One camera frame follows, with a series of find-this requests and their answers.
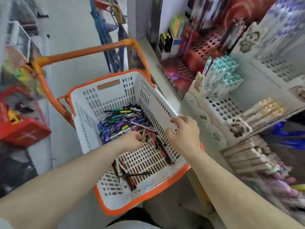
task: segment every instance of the floor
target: floor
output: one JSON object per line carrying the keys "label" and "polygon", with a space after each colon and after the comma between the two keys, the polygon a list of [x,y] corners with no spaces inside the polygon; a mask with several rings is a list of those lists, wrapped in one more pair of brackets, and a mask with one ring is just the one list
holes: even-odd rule
{"label": "floor", "polygon": [[[49,19],[44,30],[50,34],[50,54],[100,45],[90,15],[89,0],[45,0]],[[117,41],[117,32],[111,33]],[[70,88],[109,73],[104,54],[56,63],[51,67],[48,83],[55,97],[66,94]],[[65,164],[82,155],[74,129],[51,106],[49,108],[52,166]],[[195,194],[186,176],[161,194],[144,203],[153,219],[163,228],[198,228],[201,216],[179,207],[181,197]],[[100,209],[93,191],[75,207],[58,225],[58,228],[104,228],[115,217],[108,217]]]}

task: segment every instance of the shopping basket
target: shopping basket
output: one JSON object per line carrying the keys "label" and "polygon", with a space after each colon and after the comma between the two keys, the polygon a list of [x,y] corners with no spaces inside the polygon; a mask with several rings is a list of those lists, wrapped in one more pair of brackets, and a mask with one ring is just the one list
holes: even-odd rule
{"label": "shopping basket", "polygon": [[[129,70],[111,73],[107,76],[91,80],[72,88],[66,95],[55,100],[44,79],[41,68],[55,62],[64,61],[89,54],[103,52],[122,46],[132,45],[138,50],[145,70]],[[127,152],[120,156],[130,173],[151,171],[150,177],[138,176],[133,180],[137,185],[135,191],[122,189],[112,167],[97,183],[94,190],[102,209],[108,215],[119,215],[169,187],[190,168],[185,159],[171,148],[166,138],[165,129],[177,127],[170,119],[177,117],[177,112],[151,82],[151,75],[136,41],[125,39],[120,42],[64,54],[36,58],[32,66],[38,75],[45,94],[57,111],[76,129],[83,153],[87,153],[102,145],[99,139],[97,123],[104,118],[105,110],[121,108],[131,104],[139,104],[149,120],[153,123],[158,134],[167,143],[175,164],[167,165],[164,157],[155,149],[150,138],[148,143],[136,151]],[[61,104],[64,99],[71,108],[72,114]]]}

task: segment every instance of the right hand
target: right hand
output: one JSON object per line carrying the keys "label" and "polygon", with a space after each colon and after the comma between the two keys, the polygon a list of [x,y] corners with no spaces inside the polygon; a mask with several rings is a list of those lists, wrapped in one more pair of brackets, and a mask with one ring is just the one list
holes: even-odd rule
{"label": "right hand", "polygon": [[186,159],[200,153],[201,147],[197,122],[189,116],[179,116],[171,119],[170,122],[178,126],[176,133],[171,128],[166,129],[170,146]]}

